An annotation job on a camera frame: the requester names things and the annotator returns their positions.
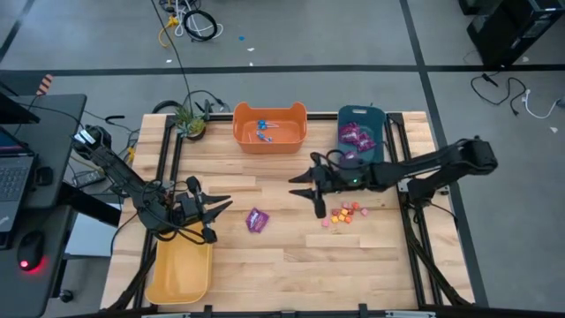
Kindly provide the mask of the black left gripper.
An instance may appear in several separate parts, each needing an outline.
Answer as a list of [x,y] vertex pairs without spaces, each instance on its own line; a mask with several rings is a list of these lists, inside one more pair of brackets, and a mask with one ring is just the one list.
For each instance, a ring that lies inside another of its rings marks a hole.
[[[215,219],[228,208],[233,201],[227,201],[221,205],[207,211],[207,221],[205,221],[205,209],[201,199],[200,182],[195,177],[189,177],[185,183],[188,192],[179,194],[175,203],[178,204],[170,213],[170,221],[174,225],[175,232],[182,238],[193,244],[214,244],[216,242],[215,231],[209,227]],[[226,201],[229,195],[212,196],[205,195],[206,204],[215,204]]]

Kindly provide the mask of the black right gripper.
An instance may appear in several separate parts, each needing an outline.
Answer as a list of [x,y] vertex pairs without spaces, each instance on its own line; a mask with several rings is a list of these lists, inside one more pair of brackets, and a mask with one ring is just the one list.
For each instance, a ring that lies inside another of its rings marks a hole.
[[290,183],[312,183],[312,189],[294,189],[289,193],[312,199],[314,205],[314,213],[319,218],[327,216],[326,203],[323,195],[326,193],[338,193],[342,191],[346,185],[343,178],[339,175],[338,170],[328,159],[326,155],[318,152],[311,153],[313,167],[305,173],[291,178]]

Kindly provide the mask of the orange plastic bin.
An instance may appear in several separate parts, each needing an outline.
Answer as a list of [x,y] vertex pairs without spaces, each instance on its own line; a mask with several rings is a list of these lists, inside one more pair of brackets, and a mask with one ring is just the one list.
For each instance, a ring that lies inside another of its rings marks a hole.
[[[279,127],[259,130],[259,120]],[[252,108],[247,102],[241,102],[234,109],[232,123],[234,139],[247,154],[294,154],[307,136],[307,111],[301,102],[294,102],[289,108]],[[273,141],[260,140],[257,131]]]

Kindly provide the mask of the teal plastic bin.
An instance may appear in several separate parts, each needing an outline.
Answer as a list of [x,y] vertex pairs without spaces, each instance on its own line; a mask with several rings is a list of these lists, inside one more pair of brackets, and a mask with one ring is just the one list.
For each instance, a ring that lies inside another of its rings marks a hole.
[[[357,158],[364,163],[380,163],[384,160],[384,150],[386,141],[383,137],[383,126],[386,121],[386,114],[381,109],[373,106],[357,106],[348,105],[340,108],[337,116],[338,123],[338,141],[337,149],[339,150],[339,164],[344,165],[347,160],[344,155],[347,152],[356,152]],[[376,143],[375,148],[359,153],[356,145],[349,143],[341,143],[339,141],[339,128],[350,122],[358,123],[360,133],[367,133]]]

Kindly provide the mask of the yellow plastic bin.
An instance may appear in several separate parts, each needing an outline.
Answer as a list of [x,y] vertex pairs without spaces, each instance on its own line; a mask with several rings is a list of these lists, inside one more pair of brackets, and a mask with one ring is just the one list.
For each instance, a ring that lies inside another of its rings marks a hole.
[[145,298],[156,305],[183,305],[199,301],[212,280],[213,246],[196,245],[177,234],[158,241],[152,282]]

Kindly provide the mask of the potted succulent plant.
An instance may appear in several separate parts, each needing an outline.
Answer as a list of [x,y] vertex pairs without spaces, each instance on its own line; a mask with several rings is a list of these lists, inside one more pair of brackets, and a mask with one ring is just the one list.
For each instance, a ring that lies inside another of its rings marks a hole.
[[205,120],[185,106],[176,109],[175,127],[182,138],[191,141],[201,140],[206,132]]

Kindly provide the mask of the white board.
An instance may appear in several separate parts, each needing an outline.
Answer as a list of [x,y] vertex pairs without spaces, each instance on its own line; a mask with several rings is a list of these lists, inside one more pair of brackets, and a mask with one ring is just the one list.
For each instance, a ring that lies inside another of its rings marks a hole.
[[64,252],[71,256],[110,257],[110,243],[116,231],[116,225],[78,213]]

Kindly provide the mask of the grey power strip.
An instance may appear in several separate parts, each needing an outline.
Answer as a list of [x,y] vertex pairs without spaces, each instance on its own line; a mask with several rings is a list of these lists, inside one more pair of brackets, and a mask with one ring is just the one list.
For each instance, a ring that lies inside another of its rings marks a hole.
[[100,183],[105,179],[106,179],[105,174],[98,170],[83,171],[72,178],[73,183],[77,188],[91,186]]

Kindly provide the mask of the black power adapter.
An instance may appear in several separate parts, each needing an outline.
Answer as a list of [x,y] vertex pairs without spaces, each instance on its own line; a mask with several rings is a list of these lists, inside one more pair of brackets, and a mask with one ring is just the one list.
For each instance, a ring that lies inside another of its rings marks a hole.
[[54,171],[48,167],[43,166],[37,168],[34,174],[34,183],[37,186],[50,186],[54,180]]

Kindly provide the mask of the black computer mouse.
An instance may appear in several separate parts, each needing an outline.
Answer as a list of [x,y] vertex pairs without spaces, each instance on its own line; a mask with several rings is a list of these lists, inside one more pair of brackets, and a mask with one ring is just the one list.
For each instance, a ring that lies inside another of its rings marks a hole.
[[41,264],[44,250],[44,234],[35,230],[28,232],[19,242],[17,262],[24,271],[36,269]]

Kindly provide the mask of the black laptop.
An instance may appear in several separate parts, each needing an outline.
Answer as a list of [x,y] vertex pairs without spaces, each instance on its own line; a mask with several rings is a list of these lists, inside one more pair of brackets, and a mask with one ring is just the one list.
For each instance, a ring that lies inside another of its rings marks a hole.
[[0,232],[13,227],[35,159],[33,151],[0,127]]

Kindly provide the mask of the black desk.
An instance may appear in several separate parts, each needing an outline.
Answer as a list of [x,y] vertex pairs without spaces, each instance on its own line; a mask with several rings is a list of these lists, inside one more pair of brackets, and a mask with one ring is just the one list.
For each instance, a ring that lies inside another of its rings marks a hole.
[[[32,112],[41,119],[38,124],[9,125],[7,130],[26,143],[37,155],[40,167],[53,170],[50,185],[31,184],[17,216],[12,247],[0,250],[0,318],[31,318],[45,312],[54,290],[57,271],[68,240],[73,209],[58,201],[66,165],[71,153],[71,136],[79,127],[87,97],[75,95],[45,95],[32,102]],[[43,256],[37,268],[19,268],[18,246],[25,235],[40,231],[44,237]]]

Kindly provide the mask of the black equipment cabinet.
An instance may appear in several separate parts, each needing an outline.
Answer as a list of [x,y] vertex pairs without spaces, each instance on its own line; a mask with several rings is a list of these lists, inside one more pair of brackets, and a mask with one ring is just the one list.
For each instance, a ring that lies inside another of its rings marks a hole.
[[464,64],[509,67],[524,64],[530,49],[540,51],[565,31],[565,0],[456,0],[469,17],[472,49]]

